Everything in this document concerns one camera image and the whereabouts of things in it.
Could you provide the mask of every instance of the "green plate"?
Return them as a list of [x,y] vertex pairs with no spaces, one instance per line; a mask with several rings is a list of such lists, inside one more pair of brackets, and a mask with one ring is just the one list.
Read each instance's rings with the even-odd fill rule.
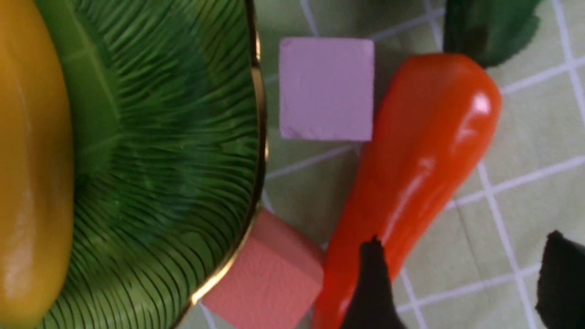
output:
[[75,142],[70,268],[40,328],[170,328],[233,263],[265,167],[251,1],[36,0]]

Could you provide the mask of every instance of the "yellow pepper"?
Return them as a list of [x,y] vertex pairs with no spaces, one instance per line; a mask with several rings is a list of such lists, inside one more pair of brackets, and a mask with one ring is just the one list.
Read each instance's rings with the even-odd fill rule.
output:
[[73,142],[59,59],[33,0],[0,0],[0,327],[34,328],[65,281]]

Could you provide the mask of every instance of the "pink cube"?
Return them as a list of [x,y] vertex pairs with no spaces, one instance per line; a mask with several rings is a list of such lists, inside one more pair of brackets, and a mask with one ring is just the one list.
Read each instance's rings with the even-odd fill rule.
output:
[[279,71],[283,138],[371,140],[374,111],[371,40],[283,39]]
[[263,210],[233,267],[203,303],[238,329],[294,329],[322,279],[321,249]]

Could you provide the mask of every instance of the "checkered tablecloth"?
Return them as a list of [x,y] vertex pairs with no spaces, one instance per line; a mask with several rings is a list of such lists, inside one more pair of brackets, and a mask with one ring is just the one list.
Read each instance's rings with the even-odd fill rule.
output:
[[[401,61],[441,44],[444,0],[256,0],[269,105],[263,203],[327,243],[360,145],[282,140],[278,43],[287,36],[376,42],[376,100]],[[490,70],[504,94],[488,154],[394,282],[410,329],[544,328],[534,312],[546,234],[585,241],[585,1],[546,0],[530,47]],[[232,329],[205,307],[186,328]],[[299,329],[309,328],[309,316]]]

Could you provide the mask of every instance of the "orange toy vegetable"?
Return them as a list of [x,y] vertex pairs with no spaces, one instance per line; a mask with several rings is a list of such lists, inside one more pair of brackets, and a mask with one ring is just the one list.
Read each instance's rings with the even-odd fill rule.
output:
[[377,235],[396,278],[485,154],[502,99],[484,68],[529,43],[539,1],[450,0],[445,53],[412,56],[398,69],[329,244],[312,329],[338,329],[343,322],[359,274],[359,246]]

